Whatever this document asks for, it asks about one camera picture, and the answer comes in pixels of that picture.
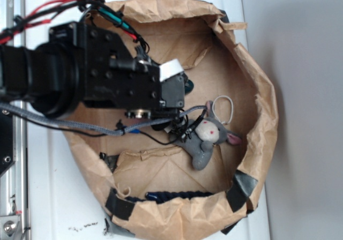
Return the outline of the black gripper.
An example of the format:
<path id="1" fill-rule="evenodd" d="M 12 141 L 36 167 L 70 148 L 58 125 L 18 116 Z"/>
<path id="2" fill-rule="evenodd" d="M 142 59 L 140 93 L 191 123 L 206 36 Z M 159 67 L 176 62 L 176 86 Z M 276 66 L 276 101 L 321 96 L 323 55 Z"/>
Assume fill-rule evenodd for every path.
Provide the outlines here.
<path id="1" fill-rule="evenodd" d="M 121 37 L 80 26 L 85 58 L 83 103 L 88 108 L 125 109 L 128 116 L 175 118 L 184 107 L 187 77 L 177 59 L 161 65 L 136 46 L 132 57 Z"/>

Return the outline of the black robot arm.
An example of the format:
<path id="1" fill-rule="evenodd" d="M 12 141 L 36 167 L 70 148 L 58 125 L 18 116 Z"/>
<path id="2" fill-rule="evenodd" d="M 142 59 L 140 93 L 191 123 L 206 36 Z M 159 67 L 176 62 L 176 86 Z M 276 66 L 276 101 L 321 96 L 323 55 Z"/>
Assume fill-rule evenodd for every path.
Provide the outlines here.
<path id="1" fill-rule="evenodd" d="M 1 46 L 1 100 L 26 101 L 48 118 L 64 118 L 80 103 L 124 109 L 128 117 L 176 118 L 187 80 L 179 61 L 160 65 L 141 47 L 136 52 L 103 28 L 55 26 L 34 50 Z"/>

